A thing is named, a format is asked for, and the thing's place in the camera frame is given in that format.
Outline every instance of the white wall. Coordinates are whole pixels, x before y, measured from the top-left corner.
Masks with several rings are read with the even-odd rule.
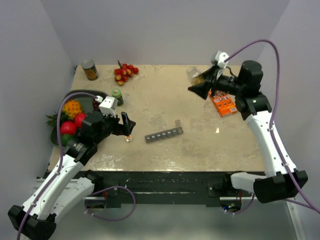
[[[305,193],[320,206],[320,2],[291,0],[270,39],[280,53],[280,97],[275,118],[280,136],[309,181]],[[270,46],[259,57],[262,91],[274,104],[276,62]],[[319,214],[299,207],[308,240],[319,239]]]
[[[0,23],[0,238],[12,240],[8,210],[48,166],[45,114],[58,108],[74,72],[39,0],[0,0]]]
[[[290,0],[41,0],[74,64],[208,64],[268,38]],[[262,45],[235,57],[257,59]]]

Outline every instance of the pineapple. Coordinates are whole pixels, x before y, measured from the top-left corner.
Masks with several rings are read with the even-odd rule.
[[[73,121],[75,116],[84,112],[84,109],[80,102],[72,99],[63,106],[62,111],[69,117],[71,121]]]
[[[62,108],[60,124],[64,123],[65,121],[73,121],[75,116],[84,112],[83,107],[81,106],[80,102],[77,100],[70,100],[68,101]],[[58,114],[54,112],[53,115],[47,115],[48,121],[46,124],[51,127],[57,126],[57,118]]]

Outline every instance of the black bowl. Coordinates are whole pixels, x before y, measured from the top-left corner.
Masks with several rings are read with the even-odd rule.
[[[93,94],[93,95],[99,95],[103,98],[105,98],[106,96],[108,96],[108,94],[106,94],[105,92],[103,91],[97,91],[97,90],[85,90],[85,89],[78,89],[78,90],[72,90],[72,91],[69,91],[63,99],[65,99],[67,96],[69,96],[70,94],[74,94],[74,93],[79,93],[79,92],[82,92],[82,93],[89,93],[89,94]],[[77,100],[79,101],[79,103],[82,105],[83,107],[83,112],[84,113],[90,113],[94,110],[94,106],[92,105],[92,98],[90,96],[86,96],[86,95],[79,95],[79,96],[74,96],[72,98],[70,98],[69,100]],[[57,127],[54,127],[52,129],[52,132],[51,132],[51,135],[50,135],[50,140],[52,142],[53,145],[55,146],[59,146],[58,145],[58,136],[57,136]]]

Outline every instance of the robotic arm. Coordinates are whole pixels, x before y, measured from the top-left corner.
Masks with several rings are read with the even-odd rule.
[[[101,112],[88,113],[81,128],[68,142],[58,176],[44,190],[45,185],[58,171],[60,160],[40,188],[22,206],[14,205],[8,212],[14,228],[18,230],[28,208],[33,206],[22,229],[22,233],[32,240],[49,239],[60,219],[94,191],[95,184],[101,177],[93,172],[87,172],[68,190],[65,190],[65,187],[98,151],[98,144],[111,134],[129,136],[136,125],[125,112],[121,113],[123,124],[119,124],[120,119],[115,114],[118,103],[116,98],[107,96],[103,100],[98,96],[96,101],[100,102]],[[40,199],[34,203],[38,193],[43,190]]]
[[[252,60],[243,62],[238,77],[222,75],[229,56],[219,51],[211,59],[212,67],[201,73],[198,77],[202,83],[190,86],[188,90],[196,93],[203,99],[207,99],[211,90],[214,96],[216,91],[222,91],[235,96],[235,106],[241,113],[242,119],[248,124],[254,134],[264,162],[265,176],[237,172],[230,175],[230,188],[245,190],[254,193],[261,203],[269,203],[297,195],[298,190],[294,186],[275,144],[270,135],[269,121],[272,108],[267,97],[260,90],[263,77],[262,66]],[[286,157],[287,166],[292,172],[299,186],[302,187],[308,180],[305,171],[298,171],[296,165],[286,152],[274,123],[273,133],[281,152]]]

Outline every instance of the gray floor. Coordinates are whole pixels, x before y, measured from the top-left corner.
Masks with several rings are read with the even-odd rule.
[[[108,217],[127,213],[131,205],[105,209]],[[254,201],[232,216],[201,205],[137,205],[126,220],[108,222],[84,214],[84,202],[59,223],[50,240],[296,240],[285,202]]]

